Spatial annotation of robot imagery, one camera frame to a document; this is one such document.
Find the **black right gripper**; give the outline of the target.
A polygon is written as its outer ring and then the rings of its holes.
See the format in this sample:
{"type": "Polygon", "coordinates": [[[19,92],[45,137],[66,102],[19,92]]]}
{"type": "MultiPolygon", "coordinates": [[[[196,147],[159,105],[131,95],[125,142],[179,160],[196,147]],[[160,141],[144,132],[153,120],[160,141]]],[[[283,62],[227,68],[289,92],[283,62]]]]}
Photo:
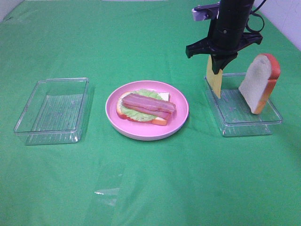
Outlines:
{"type": "Polygon", "coordinates": [[[211,20],[207,37],[186,46],[187,57],[211,54],[212,71],[218,74],[237,58],[238,51],[253,43],[261,43],[259,32],[244,32],[246,23],[246,20],[211,20]]]}

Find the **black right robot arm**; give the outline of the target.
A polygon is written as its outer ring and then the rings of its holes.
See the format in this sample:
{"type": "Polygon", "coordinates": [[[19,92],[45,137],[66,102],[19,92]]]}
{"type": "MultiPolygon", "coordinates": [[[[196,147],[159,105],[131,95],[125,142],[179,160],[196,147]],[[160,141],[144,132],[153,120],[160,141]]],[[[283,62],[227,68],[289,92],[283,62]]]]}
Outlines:
{"type": "Polygon", "coordinates": [[[186,46],[186,56],[198,54],[211,56],[214,74],[234,60],[238,52],[251,44],[260,44],[260,31],[252,30],[247,23],[253,0],[221,0],[211,5],[198,5],[191,12],[194,21],[210,20],[207,37],[186,46]]]}

